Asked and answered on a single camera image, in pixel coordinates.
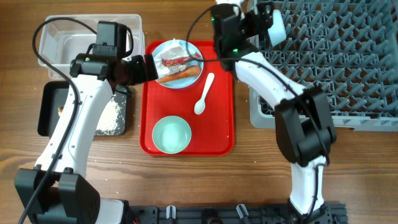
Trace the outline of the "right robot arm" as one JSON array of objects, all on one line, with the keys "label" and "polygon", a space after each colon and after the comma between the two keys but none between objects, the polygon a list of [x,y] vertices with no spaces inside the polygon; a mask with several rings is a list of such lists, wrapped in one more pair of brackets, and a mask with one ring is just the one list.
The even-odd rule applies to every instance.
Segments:
[{"label": "right robot arm", "polygon": [[323,169],[336,141],[326,93],[285,76],[248,40],[264,33],[277,45],[287,38],[282,14],[273,3],[261,2],[247,13],[241,5],[242,1],[217,1],[211,7],[214,49],[222,67],[274,110],[277,145],[292,168],[291,209],[300,222],[313,222],[324,210]]}]

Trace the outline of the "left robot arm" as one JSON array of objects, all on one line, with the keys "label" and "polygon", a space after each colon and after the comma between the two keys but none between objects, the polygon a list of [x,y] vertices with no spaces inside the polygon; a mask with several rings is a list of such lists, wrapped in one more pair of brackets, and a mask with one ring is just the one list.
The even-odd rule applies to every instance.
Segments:
[{"label": "left robot arm", "polygon": [[95,43],[76,56],[64,79],[68,97],[56,128],[32,169],[20,169],[14,185],[24,211],[20,222],[137,223],[127,200],[101,198],[86,180],[96,127],[118,86],[156,80],[151,55],[133,55],[129,27],[100,21]]}]

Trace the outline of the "small light blue bowl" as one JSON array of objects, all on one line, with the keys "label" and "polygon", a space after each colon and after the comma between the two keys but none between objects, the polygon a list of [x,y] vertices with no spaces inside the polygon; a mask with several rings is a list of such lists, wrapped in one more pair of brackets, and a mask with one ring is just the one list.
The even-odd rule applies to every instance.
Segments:
[{"label": "small light blue bowl", "polygon": [[279,10],[273,10],[272,25],[268,29],[268,34],[272,47],[275,47],[287,38],[282,14]]}]

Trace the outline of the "white rice pile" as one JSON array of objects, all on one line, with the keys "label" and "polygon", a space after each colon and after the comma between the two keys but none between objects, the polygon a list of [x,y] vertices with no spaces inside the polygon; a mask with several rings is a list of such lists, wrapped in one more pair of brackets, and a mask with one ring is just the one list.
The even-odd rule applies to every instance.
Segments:
[{"label": "white rice pile", "polygon": [[101,114],[96,130],[105,134],[114,134],[119,127],[120,112],[121,107],[114,99],[111,99]]}]

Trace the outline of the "brown food scrap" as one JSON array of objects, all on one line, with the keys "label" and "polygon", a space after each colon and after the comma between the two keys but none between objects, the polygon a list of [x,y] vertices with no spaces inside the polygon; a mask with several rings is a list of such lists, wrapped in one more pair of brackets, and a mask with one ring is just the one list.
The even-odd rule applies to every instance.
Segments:
[{"label": "brown food scrap", "polygon": [[63,107],[58,107],[58,115],[61,116],[63,112]]}]

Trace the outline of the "mint green bowl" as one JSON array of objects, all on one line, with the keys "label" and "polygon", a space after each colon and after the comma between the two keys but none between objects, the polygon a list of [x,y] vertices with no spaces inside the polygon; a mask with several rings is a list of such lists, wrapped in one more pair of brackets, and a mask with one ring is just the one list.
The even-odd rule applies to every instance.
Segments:
[{"label": "mint green bowl", "polygon": [[166,116],[156,122],[152,130],[155,147],[166,154],[184,151],[192,139],[190,125],[179,116]]}]

